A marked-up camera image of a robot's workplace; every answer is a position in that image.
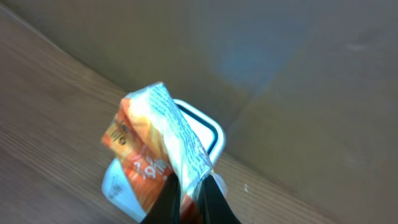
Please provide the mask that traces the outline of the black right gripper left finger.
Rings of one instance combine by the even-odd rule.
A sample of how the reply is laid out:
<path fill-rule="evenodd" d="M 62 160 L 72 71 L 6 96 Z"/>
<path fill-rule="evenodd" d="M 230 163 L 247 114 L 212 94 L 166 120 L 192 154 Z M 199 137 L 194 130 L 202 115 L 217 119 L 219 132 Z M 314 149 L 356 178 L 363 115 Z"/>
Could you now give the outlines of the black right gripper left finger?
<path fill-rule="evenodd" d="M 178 177 L 170 174 L 150 212 L 140 224 L 180 223 L 180 184 Z"/>

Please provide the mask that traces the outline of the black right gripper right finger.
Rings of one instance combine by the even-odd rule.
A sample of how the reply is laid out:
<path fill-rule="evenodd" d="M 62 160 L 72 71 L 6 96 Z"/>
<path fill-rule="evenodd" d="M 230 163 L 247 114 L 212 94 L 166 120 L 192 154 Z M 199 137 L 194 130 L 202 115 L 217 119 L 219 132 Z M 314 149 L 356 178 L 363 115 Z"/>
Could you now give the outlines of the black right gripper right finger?
<path fill-rule="evenodd" d="M 211 175 L 203 181 L 199 204 L 204 224 L 241 224 Z"/>

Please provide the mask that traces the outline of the orange tissue packet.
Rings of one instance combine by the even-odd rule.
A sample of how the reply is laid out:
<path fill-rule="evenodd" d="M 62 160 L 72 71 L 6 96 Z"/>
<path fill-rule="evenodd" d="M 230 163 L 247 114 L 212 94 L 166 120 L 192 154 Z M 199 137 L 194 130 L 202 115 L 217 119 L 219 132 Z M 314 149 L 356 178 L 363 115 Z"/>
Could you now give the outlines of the orange tissue packet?
<path fill-rule="evenodd" d="M 116 156 L 103 192 L 135 221 L 146 217 L 175 174 L 181 189 L 177 218 L 204 222 L 200 188 L 213 164 L 162 82 L 126 95 L 101 142 Z"/>

